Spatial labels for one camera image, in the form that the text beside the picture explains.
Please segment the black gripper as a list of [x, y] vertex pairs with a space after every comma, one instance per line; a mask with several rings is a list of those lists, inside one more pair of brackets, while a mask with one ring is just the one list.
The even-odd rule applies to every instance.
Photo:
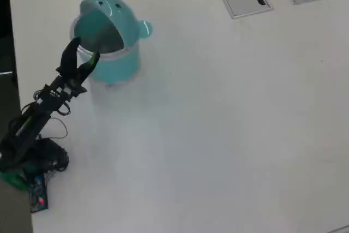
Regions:
[[73, 78], [76, 71], [77, 79], [85, 80], [93, 72], [100, 59], [100, 53], [95, 52], [87, 62], [82, 63], [77, 69], [77, 49], [80, 42], [80, 37], [74, 37], [70, 41], [62, 53], [60, 67], [56, 68], [58, 76], [51, 84], [45, 85], [46, 92], [58, 97], [62, 96], [65, 101], [71, 101], [72, 98], [79, 96], [79, 83]]

